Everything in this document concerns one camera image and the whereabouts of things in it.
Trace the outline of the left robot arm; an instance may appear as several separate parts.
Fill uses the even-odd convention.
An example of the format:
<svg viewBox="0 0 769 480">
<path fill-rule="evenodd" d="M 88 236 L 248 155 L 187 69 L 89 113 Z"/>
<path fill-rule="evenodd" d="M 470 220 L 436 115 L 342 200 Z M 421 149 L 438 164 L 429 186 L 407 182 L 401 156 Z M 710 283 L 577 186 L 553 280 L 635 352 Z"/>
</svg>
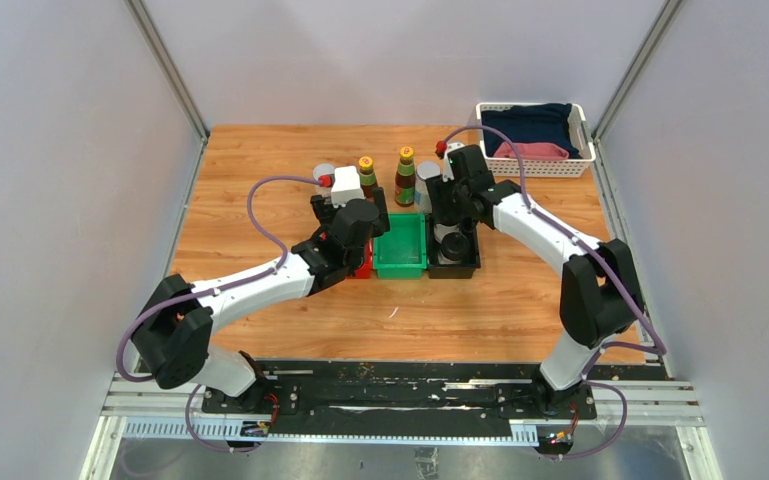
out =
<svg viewBox="0 0 769 480">
<path fill-rule="evenodd" d="M 386 196 L 328 206 L 314 196 L 320 226 L 305 241 L 283 249 L 260 266 L 212 280 L 188 282 L 179 274 L 162 279 L 125 334 L 147 366 L 143 381 L 163 390 L 188 383 L 227 395 L 243 413 L 258 411 L 266 386 L 256 362 L 212 344 L 230 323 L 284 301 L 331 288 L 365 263 L 367 244 L 390 229 Z"/>
</svg>

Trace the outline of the black cap shaker bottle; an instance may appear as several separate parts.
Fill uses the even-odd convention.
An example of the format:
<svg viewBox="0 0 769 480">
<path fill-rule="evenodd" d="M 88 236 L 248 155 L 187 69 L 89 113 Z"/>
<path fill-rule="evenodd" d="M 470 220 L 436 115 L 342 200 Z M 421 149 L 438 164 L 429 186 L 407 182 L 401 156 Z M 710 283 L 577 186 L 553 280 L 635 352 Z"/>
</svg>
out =
<svg viewBox="0 0 769 480">
<path fill-rule="evenodd" d="M 433 238 L 437 243 L 442 243 L 444 238 L 449 234 L 457 234 L 462 237 L 465 236 L 460 224 L 445 225 L 442 223 L 435 223 L 432 228 L 432 232 L 433 232 Z"/>
</svg>

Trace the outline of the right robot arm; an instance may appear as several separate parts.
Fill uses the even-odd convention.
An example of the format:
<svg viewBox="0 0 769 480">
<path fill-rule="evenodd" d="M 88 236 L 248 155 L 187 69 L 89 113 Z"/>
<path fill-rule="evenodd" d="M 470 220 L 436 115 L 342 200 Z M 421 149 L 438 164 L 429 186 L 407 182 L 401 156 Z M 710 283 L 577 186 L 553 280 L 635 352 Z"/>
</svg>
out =
<svg viewBox="0 0 769 480">
<path fill-rule="evenodd" d="M 582 388 L 599 351 L 643 310 L 630 248 L 573 229 L 520 185 L 495 180 L 477 145 L 439 142 L 436 154 L 443 172 L 426 182 L 436 223 L 484 224 L 526 246 L 560 277 L 562 332 L 525 395 L 537 413 L 556 417 Z"/>
</svg>

